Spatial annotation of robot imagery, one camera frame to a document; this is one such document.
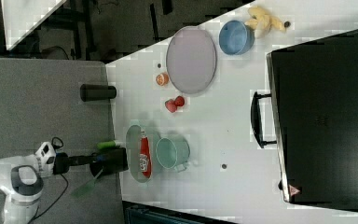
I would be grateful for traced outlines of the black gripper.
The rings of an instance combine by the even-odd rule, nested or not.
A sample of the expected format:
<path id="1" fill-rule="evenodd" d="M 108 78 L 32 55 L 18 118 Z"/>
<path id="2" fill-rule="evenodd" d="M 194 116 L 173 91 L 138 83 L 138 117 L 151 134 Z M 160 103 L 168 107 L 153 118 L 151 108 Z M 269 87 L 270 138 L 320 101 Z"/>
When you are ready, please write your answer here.
<path id="1" fill-rule="evenodd" d="M 69 157 L 66 153 L 58 153 L 53 166 L 53 174 L 62 175 L 69 171 L 71 166 L 79 166 L 85 164 L 91 164 L 94 162 L 104 161 L 103 155 L 90 155 L 90 156 L 74 156 Z"/>

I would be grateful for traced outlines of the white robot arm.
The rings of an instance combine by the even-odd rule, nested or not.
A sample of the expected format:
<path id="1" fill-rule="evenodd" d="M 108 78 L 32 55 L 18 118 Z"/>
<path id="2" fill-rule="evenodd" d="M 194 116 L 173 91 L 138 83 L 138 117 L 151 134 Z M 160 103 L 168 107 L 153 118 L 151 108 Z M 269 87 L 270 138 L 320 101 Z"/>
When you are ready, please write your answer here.
<path id="1" fill-rule="evenodd" d="M 61 147 L 43 142 L 34 154 L 0 159 L 0 190 L 6 195 L 3 224 L 29 224 L 35 218 L 44 178 L 65 174 L 71 166 L 105 160 L 104 155 L 97 154 L 69 157 L 57 152 Z"/>

